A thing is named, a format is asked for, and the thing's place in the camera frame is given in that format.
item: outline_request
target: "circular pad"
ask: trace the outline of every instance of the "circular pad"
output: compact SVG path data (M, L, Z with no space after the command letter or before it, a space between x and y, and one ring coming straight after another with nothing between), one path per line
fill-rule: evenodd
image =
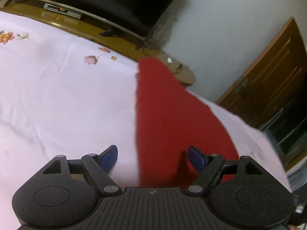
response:
M286 222L293 210L291 194L279 185L244 185L228 181L210 195L215 212L239 228L268 229Z
M270 192L257 188L243 188L237 192L237 199L240 203L251 208L260 208L268 205L272 200Z
M34 200L41 206L54 207L61 205L70 197L70 192L62 187L49 186L38 190L34 194Z

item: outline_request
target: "flower print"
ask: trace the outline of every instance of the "flower print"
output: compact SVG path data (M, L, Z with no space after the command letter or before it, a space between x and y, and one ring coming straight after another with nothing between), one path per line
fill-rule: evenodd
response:
M98 47L99 50L106 52L106 53L110 53L111 51L105 47Z
M13 32L8 32L7 34L4 33L4 31L0 31L0 43L3 43L3 45L7 44L7 42L10 40L15 39L13 36Z
M89 56L85 56L84 57L84 63L87 63L87 64L93 64L93 65L95 65L95 64L97 64L97 62L98 62L98 58L99 57L96 57L96 56L92 56L92 55L89 55Z

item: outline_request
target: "white wall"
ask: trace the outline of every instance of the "white wall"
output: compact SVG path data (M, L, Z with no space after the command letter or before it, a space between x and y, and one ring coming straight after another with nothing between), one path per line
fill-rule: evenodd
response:
M196 75L195 93L216 101L294 16L307 44L307 0L175 0L178 22L164 50Z

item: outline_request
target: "red towel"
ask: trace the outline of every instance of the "red towel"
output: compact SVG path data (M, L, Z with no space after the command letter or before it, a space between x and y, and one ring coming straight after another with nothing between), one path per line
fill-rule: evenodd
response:
M142 187L191 184L197 173L187 160L190 145L206 154L239 159L210 108L189 94L154 58L139 63L136 134Z

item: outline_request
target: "metal pin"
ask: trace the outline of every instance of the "metal pin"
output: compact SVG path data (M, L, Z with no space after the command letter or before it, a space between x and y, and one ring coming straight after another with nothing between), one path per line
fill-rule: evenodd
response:
M295 209L295 212L299 214L303 213L303 211L304 211L304 206L301 205L297 206Z
M191 193L200 193L201 191L203 191L203 188L198 185L193 185L189 186L188 191L190 191Z
M103 190L107 193L115 193L115 192L119 191L119 187L114 186L114 185L109 185L109 186L104 187Z

